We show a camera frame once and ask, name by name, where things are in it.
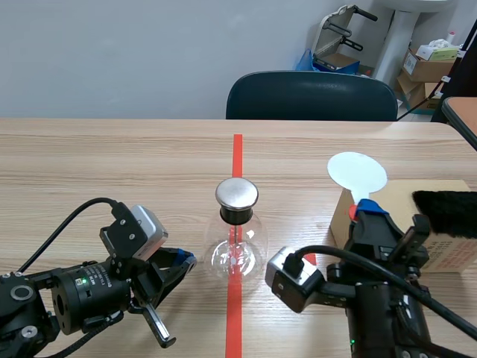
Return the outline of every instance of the red tape line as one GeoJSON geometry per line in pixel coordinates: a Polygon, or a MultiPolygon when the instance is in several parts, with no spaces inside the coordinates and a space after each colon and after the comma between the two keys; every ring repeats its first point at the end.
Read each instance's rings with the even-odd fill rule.
{"type": "Polygon", "coordinates": [[[316,266],[316,254],[306,254],[305,258],[308,260],[309,263],[316,266]]]}
{"type": "MultiPolygon", "coordinates": [[[[233,136],[232,176],[243,175],[244,140],[241,134],[233,136]]],[[[237,242],[241,241],[241,227],[237,242]]],[[[230,243],[233,243],[235,228],[230,228],[230,243]]],[[[227,327],[225,332],[225,358],[241,358],[241,273],[231,270],[227,285],[227,327]]]]}

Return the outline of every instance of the navy blue chair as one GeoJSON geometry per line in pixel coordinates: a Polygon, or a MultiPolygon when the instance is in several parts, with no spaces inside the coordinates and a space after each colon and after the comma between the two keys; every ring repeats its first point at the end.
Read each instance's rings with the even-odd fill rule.
{"type": "Polygon", "coordinates": [[[329,72],[257,72],[230,90],[227,119],[395,122],[397,101],[385,83],[329,72]]]}

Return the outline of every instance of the metal lid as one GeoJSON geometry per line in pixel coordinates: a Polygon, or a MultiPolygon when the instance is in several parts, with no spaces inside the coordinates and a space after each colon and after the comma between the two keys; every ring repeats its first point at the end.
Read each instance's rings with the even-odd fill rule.
{"type": "Polygon", "coordinates": [[[247,179],[229,178],[217,186],[215,198],[228,210],[249,210],[259,200],[259,190],[247,179]]]}

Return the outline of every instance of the cardboard box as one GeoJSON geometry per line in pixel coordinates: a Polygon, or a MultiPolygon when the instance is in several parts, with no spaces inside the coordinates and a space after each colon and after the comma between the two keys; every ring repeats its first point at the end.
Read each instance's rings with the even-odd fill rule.
{"type": "MultiPolygon", "coordinates": [[[[424,98],[428,98],[436,86],[437,84],[413,82],[402,72],[397,78],[397,91],[401,94],[400,100],[407,110],[417,106],[424,98]]],[[[439,105],[439,101],[440,95],[436,95],[426,103],[421,104],[413,113],[432,115],[439,105]]]]}
{"type": "Polygon", "coordinates": [[[323,58],[315,58],[314,65],[322,72],[347,75],[355,75],[359,70],[359,60],[344,54],[329,54],[323,58]]]}
{"type": "Polygon", "coordinates": [[[435,48],[422,45],[416,52],[416,56],[426,61],[443,61],[457,58],[458,47],[435,48]]]}
{"type": "Polygon", "coordinates": [[[437,83],[449,74],[454,61],[426,61],[418,57],[413,50],[408,50],[402,68],[413,82],[437,83]]]}
{"type": "MultiPolygon", "coordinates": [[[[470,191],[462,180],[390,180],[384,189],[371,194],[370,199],[388,211],[396,226],[405,233],[413,225],[412,216],[419,213],[412,199],[412,193],[417,190],[470,191]]],[[[352,204],[351,192],[343,189],[330,225],[339,248],[343,248],[349,238],[348,210],[352,204]]],[[[429,252],[424,272],[462,272],[477,259],[477,239],[431,232],[424,246],[429,252]]]]}

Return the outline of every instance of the glass bottle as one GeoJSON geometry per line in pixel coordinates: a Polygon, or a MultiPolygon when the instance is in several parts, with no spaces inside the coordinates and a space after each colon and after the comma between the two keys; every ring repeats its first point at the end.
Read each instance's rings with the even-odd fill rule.
{"type": "Polygon", "coordinates": [[[246,283],[259,277],[265,266],[268,235],[253,213],[259,190],[244,178],[222,181],[215,191],[220,210],[204,233],[204,265],[212,275],[246,283]]]}

